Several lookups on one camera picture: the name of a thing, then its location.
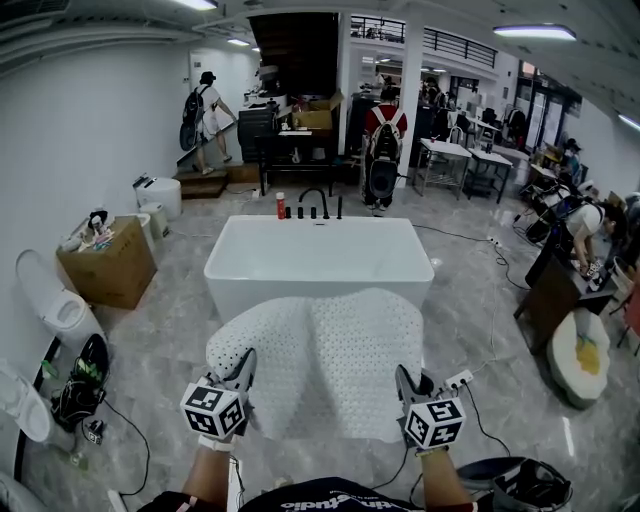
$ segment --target ceiling light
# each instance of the ceiling light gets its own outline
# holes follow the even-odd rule
[[[229,39],[227,42],[231,44],[235,44],[237,46],[249,46],[249,43],[247,43],[246,41],[242,41],[240,39]]]
[[[208,11],[218,7],[218,2],[215,0],[174,0],[174,2],[186,5],[197,11]]]
[[[618,114],[618,117],[624,121],[625,123],[627,123],[629,126],[632,126],[633,128],[635,128],[636,130],[640,131],[640,123],[638,123],[637,121],[634,121],[633,119],[629,119],[626,116],[623,116],[622,114]]]
[[[537,39],[560,39],[563,41],[575,41],[576,34],[562,25],[552,23],[543,25],[513,25],[508,27],[495,27],[494,34],[503,37],[530,37]]]

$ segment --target cardboard box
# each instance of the cardboard box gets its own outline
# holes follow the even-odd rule
[[[83,252],[58,249],[57,256],[87,302],[135,309],[156,265],[137,217],[116,217],[111,229],[111,246]]]
[[[331,130],[333,123],[331,112],[342,103],[344,96],[340,90],[330,100],[315,100],[309,102],[309,111],[293,112],[294,127],[305,127],[311,130]]]

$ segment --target t-shirt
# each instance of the t-shirt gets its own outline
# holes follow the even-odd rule
[[[382,117],[384,117],[387,121],[391,121],[393,119],[393,116],[396,114],[396,111],[398,110],[398,107],[389,104],[378,105],[378,107],[380,108],[380,112],[382,112]],[[364,129],[370,135],[373,135],[373,132],[376,131],[376,128],[378,126],[380,126],[380,121],[378,121],[376,115],[371,110],[369,110],[365,117]],[[400,116],[400,120],[398,121],[397,126],[401,134],[404,134],[404,132],[407,131],[407,116],[405,114],[402,114],[402,116]]]
[[[593,236],[600,229],[600,224],[604,220],[604,211],[593,205],[585,204],[567,217],[567,230],[571,236],[576,236],[580,228],[584,228],[586,236]]]
[[[140,512],[167,510],[193,510],[194,512],[224,512],[185,494],[165,492]],[[338,512],[371,512],[372,510],[423,511],[409,502],[387,498],[371,489],[342,478],[321,478],[300,484],[280,487],[255,497],[240,512],[300,512],[303,510],[337,510]],[[474,512],[475,503],[452,507],[429,507],[429,512]]]
[[[204,122],[204,128],[206,128],[209,134],[214,135],[218,131],[218,120],[216,118],[214,104],[220,99],[220,94],[213,86],[206,90],[205,87],[207,87],[206,84],[201,84],[196,90],[202,93],[202,104],[204,105],[202,121]]]

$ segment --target faucet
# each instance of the faucet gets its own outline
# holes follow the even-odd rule
[[[307,192],[319,192],[320,195],[322,196],[322,209],[324,210],[324,215],[322,216],[323,219],[328,219],[329,218],[329,210],[327,210],[327,198],[324,195],[324,192],[319,189],[319,188],[308,188],[307,190],[305,190],[302,194],[300,194],[300,198],[298,199],[298,202],[301,203],[302,200],[304,199],[304,196],[307,195]]]

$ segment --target white bath mat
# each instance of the white bath mat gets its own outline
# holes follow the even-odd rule
[[[260,304],[222,327],[207,362],[228,376],[254,348],[253,425],[270,439],[401,439],[395,370],[419,382],[422,315],[391,292]]]

